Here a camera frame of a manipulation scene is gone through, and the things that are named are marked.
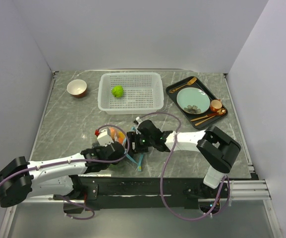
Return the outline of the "fake yellow banana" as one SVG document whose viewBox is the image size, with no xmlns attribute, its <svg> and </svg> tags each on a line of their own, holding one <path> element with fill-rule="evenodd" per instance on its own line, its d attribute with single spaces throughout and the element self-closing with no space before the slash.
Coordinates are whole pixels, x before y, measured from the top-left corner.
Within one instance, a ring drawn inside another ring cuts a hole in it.
<svg viewBox="0 0 286 238">
<path fill-rule="evenodd" d="M 125 139 L 126 139 L 125 135 L 121 131 L 118 131 L 117 132 L 118 142 L 122 144 Z"/>
</svg>

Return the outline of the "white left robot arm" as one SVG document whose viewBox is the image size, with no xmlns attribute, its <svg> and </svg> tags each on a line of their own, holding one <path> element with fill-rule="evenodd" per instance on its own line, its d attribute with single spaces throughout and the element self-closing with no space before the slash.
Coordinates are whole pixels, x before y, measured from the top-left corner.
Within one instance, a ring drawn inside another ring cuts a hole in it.
<svg viewBox="0 0 286 238">
<path fill-rule="evenodd" d="M 0 206 L 7 208 L 29 197 L 48 194 L 77 199 L 83 192 L 78 175 L 105 170 L 126 154 L 127 149 L 114 142 L 48 161 L 17 157 L 0 171 Z"/>
</svg>

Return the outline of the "clear zip top bag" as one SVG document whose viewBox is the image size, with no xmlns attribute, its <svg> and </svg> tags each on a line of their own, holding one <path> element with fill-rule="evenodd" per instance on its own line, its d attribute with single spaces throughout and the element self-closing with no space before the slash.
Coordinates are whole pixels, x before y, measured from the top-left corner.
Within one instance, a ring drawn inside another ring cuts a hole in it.
<svg viewBox="0 0 286 238">
<path fill-rule="evenodd" d="M 125 153 L 124 153 L 126 155 L 125 158 L 127 158 L 129 161 L 131 161 L 133 164 L 135 164 L 137 166 L 137 171 L 141 172 L 142 171 L 142 162 L 143 162 L 145 153 L 131 154 L 129 152 L 129 144 L 127 144 L 127 142 L 129 142 L 129 139 L 128 139 L 125 131 L 123 129 L 121 129 L 120 127 L 117 127 L 115 125 L 103 125 L 100 128 L 98 128 L 98 130 L 106 129 L 109 127 L 113 127 L 116 129 L 116 135 L 115 135 L 115 137 L 113 137 L 114 143 L 118 142 L 118 140 L 117 140 L 117 132 L 118 131 L 121 131 L 125 135 L 126 139 L 121 144 L 125 148 Z"/>
</svg>

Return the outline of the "fake orange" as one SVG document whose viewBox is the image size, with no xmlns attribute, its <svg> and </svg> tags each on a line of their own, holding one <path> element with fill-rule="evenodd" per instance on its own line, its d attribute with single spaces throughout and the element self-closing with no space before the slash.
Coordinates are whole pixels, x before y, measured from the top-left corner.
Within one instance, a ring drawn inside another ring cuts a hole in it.
<svg viewBox="0 0 286 238">
<path fill-rule="evenodd" d="M 113 127 L 109 127 L 110 133 L 111 133 L 111 137 L 115 137 L 116 135 L 116 129 Z"/>
</svg>

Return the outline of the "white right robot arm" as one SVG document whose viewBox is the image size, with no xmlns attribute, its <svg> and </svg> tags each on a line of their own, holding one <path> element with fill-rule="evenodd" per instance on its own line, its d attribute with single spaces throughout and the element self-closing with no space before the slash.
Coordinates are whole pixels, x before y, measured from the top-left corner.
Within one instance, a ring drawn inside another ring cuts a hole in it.
<svg viewBox="0 0 286 238">
<path fill-rule="evenodd" d="M 234 165 L 241 146 L 216 126 L 197 132 L 161 131 L 151 120 L 136 123 L 127 133 L 126 146 L 129 154 L 147 153 L 150 147 L 160 151 L 199 152 L 210 164 L 201 185 L 206 197 L 213 197 L 219 190 L 220 181 Z"/>
</svg>

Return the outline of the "fake green cabbage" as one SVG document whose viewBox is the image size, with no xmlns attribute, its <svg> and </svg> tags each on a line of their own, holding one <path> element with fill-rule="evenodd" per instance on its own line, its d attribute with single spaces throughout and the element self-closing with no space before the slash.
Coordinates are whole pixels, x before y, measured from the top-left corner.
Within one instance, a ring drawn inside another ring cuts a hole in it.
<svg viewBox="0 0 286 238">
<path fill-rule="evenodd" d="M 123 87 L 121 85 L 117 85 L 113 87 L 113 89 L 111 90 L 111 93 L 114 97 L 121 98 L 124 94 Z"/>
</svg>

